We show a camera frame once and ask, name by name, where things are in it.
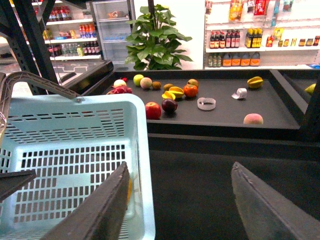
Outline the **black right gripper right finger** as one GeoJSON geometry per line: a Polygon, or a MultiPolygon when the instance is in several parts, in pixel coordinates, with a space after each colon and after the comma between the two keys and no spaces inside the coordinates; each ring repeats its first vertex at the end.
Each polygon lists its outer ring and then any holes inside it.
{"type": "Polygon", "coordinates": [[[231,170],[235,203],[250,240],[318,240],[320,222],[239,162],[231,170]]]}

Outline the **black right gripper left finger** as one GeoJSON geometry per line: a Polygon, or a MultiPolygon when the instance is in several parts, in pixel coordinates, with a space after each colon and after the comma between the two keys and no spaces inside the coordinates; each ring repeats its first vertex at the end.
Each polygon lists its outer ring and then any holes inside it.
{"type": "Polygon", "coordinates": [[[126,162],[43,240],[117,240],[127,210],[130,175],[126,162]]]}

